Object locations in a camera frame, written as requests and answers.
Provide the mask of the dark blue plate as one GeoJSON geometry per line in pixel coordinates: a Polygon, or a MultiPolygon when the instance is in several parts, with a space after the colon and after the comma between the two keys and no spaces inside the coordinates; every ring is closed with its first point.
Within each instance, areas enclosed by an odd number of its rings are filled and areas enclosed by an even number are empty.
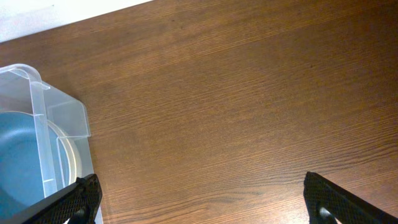
{"type": "MultiPolygon", "coordinates": [[[[55,174],[62,177],[56,135],[49,128],[55,174]]],[[[1,113],[1,219],[44,199],[34,118],[20,112],[1,113]]]]}

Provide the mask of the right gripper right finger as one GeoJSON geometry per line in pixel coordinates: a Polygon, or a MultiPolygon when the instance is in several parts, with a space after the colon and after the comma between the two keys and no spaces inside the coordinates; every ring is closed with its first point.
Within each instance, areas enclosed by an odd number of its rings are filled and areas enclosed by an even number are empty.
{"type": "Polygon", "coordinates": [[[397,223],[396,217],[315,172],[306,173],[303,196],[310,224],[397,223]]]}

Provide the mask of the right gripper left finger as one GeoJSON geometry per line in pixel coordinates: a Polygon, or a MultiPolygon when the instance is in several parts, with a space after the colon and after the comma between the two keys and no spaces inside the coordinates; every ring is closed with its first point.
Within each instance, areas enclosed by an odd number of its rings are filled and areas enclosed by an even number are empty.
{"type": "Polygon", "coordinates": [[[78,177],[75,183],[1,221],[1,224],[95,224],[102,196],[96,174],[78,177]]]}

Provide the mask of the cream plate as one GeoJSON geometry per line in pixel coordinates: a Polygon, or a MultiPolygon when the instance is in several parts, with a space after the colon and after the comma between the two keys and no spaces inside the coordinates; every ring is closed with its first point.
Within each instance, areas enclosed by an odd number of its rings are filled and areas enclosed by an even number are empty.
{"type": "Polygon", "coordinates": [[[55,143],[57,146],[58,161],[62,170],[62,178],[66,180],[65,185],[72,184],[83,173],[78,147],[73,138],[67,136],[67,132],[62,128],[59,128],[51,121],[47,121],[47,124],[50,130],[56,135],[55,143]]]}

